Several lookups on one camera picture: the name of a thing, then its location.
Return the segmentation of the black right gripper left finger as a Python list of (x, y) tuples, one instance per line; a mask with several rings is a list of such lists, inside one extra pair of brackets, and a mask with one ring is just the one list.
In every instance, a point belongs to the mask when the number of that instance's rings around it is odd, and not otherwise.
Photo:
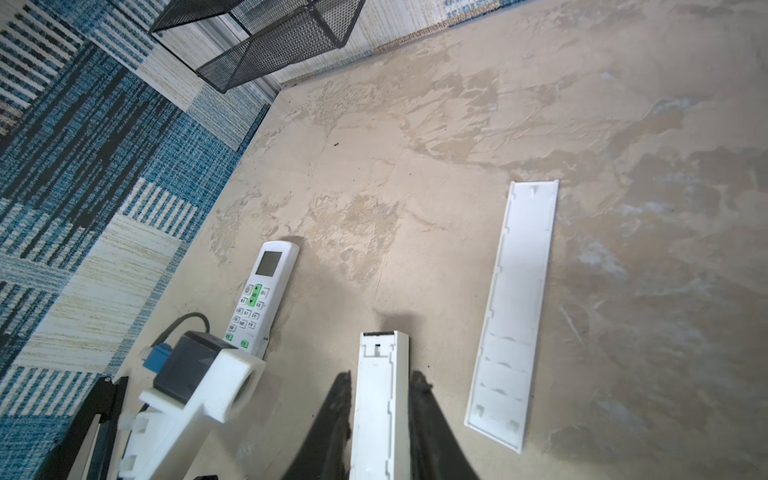
[(346, 444), (351, 437), (351, 373), (339, 373), (283, 479), (347, 479)]

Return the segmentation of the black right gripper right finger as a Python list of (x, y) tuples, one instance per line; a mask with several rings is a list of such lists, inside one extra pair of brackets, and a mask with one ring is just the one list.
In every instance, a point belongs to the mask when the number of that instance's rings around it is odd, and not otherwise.
[(409, 380), (408, 425), (412, 479), (478, 479), (418, 370)]

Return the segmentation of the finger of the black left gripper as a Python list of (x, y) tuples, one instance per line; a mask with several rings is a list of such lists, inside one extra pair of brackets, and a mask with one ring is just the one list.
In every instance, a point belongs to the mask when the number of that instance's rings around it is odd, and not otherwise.
[(67, 430), (56, 440), (37, 470), (36, 479), (67, 478), (95, 417), (99, 417), (101, 428), (96, 435), (94, 456), (85, 473), (87, 479), (107, 478), (128, 382), (126, 376), (117, 380), (104, 377), (93, 385)]

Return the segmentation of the white battery cover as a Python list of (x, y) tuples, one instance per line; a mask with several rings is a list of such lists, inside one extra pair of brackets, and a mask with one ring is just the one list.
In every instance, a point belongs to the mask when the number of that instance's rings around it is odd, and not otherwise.
[(520, 454), (559, 182), (510, 184), (464, 424)]

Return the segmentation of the long white remote control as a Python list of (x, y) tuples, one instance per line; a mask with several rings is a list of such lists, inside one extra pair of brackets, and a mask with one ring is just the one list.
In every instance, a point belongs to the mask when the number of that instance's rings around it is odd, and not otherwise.
[(409, 479), (409, 336), (360, 337), (350, 458), (352, 479)]

